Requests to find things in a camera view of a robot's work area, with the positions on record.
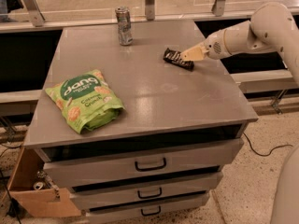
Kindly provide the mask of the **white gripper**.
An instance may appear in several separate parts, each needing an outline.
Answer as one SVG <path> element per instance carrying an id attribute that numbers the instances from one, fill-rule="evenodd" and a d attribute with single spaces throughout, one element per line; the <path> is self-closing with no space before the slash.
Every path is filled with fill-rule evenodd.
<path id="1" fill-rule="evenodd" d="M 227 55 L 227 49 L 224 44 L 224 31 L 219 30 L 209 35 L 205 42 L 199 43 L 180 53 L 183 61 L 203 61 L 207 56 L 210 59 L 222 59 Z"/>

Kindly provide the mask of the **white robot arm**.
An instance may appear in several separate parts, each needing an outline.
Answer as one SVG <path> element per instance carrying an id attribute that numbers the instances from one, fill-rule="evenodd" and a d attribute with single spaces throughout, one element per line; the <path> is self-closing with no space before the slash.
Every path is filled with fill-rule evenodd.
<path id="1" fill-rule="evenodd" d="M 299 29 L 286 6 L 269 2 L 254 11 L 249 21 L 221 29 L 203 42 L 181 52 L 183 61 L 228 58 L 240 53 L 276 51 L 299 84 Z"/>

